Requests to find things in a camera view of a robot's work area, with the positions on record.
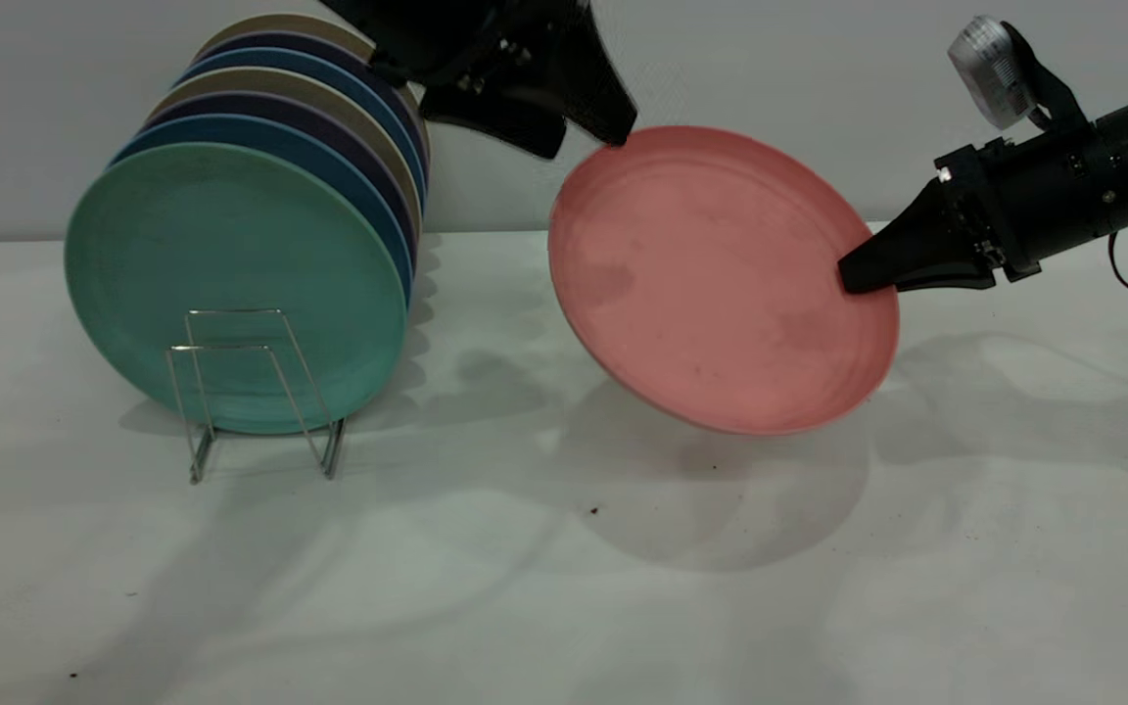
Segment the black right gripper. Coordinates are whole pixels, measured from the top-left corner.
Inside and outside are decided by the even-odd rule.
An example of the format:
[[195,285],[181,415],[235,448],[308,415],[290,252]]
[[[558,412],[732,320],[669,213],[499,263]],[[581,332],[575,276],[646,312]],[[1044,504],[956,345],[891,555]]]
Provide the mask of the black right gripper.
[[940,180],[838,261],[846,293],[988,290],[992,268],[1015,284],[1118,229],[1118,162],[1098,135],[997,138],[934,165]]

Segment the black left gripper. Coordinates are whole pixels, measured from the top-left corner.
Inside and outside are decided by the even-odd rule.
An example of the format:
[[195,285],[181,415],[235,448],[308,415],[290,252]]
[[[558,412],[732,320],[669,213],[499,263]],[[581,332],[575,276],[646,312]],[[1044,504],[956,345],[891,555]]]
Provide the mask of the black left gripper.
[[421,116],[554,160],[567,120],[624,146],[638,107],[587,1],[325,1],[373,41],[373,67],[429,86]]

